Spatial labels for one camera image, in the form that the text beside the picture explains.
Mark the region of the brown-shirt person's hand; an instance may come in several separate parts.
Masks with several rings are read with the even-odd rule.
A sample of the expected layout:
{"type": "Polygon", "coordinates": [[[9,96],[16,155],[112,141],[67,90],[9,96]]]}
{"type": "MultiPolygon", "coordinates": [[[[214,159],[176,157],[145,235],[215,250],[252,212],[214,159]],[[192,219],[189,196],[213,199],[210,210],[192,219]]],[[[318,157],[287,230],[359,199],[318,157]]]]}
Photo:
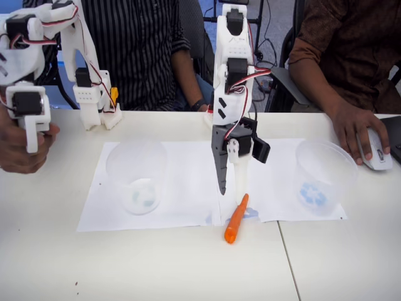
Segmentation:
{"type": "Polygon", "coordinates": [[[345,104],[335,107],[327,115],[333,123],[341,147],[351,155],[357,165],[362,165],[363,159],[370,161],[373,157],[368,129],[373,129],[378,134],[383,153],[390,153],[387,129],[371,111],[345,104]]]}

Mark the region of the striped-shirt person's right hand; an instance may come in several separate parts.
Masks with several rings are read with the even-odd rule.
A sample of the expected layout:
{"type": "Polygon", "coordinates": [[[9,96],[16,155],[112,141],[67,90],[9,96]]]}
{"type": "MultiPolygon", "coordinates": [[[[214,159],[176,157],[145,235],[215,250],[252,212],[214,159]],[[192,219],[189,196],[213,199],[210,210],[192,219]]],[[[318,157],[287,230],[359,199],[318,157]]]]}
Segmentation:
{"type": "Polygon", "coordinates": [[[60,128],[49,125],[49,130],[38,134],[38,151],[26,151],[26,132],[18,127],[1,105],[1,169],[6,172],[33,174],[46,162],[48,152],[59,134],[60,128]]]}

